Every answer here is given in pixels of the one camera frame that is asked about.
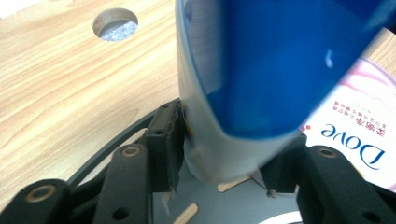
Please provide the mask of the white bottle with blue cap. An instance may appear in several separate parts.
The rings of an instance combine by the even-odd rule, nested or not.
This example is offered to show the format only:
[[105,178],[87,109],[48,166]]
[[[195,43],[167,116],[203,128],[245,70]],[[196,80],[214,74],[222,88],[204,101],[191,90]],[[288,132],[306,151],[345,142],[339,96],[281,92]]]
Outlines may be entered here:
[[394,22],[396,0],[176,0],[190,171],[255,172]]

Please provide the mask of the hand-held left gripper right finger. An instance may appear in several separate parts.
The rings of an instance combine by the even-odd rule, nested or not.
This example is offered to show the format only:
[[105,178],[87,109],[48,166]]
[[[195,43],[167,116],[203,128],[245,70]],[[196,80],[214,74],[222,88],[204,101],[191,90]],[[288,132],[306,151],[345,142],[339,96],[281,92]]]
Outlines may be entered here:
[[261,169],[260,176],[269,198],[275,198],[278,193],[294,193],[297,185],[294,176],[301,152],[306,146],[306,135],[302,132],[280,153],[268,161]]

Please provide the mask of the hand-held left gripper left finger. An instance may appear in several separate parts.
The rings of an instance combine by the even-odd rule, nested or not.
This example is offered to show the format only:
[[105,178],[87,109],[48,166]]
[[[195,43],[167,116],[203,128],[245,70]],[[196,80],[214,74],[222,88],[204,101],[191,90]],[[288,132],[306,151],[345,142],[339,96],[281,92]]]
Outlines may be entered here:
[[146,146],[152,159],[154,192],[177,190],[179,171],[184,160],[185,124],[180,101],[158,108],[145,133]]

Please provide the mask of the pink round tub white label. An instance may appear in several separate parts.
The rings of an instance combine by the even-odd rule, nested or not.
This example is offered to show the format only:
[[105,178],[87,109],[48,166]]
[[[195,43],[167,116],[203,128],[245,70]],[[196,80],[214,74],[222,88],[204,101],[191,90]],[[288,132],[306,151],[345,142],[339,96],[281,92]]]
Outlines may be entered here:
[[302,124],[307,144],[342,152],[368,182],[396,193],[396,79],[360,58]]

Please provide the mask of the black fan-shaped slotted tray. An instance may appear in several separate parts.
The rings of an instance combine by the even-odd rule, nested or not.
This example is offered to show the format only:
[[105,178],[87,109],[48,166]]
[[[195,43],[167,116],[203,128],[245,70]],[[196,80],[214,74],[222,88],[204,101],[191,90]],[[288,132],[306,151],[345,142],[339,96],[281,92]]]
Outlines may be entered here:
[[154,192],[145,133],[157,110],[113,138],[70,177],[78,202],[70,222],[168,224],[194,205],[194,224],[254,223],[290,211],[300,214],[300,224],[396,224],[396,196],[366,182],[344,155],[325,146],[305,146],[301,152],[294,193],[269,198],[262,179],[220,192],[194,177],[185,159],[177,190]]

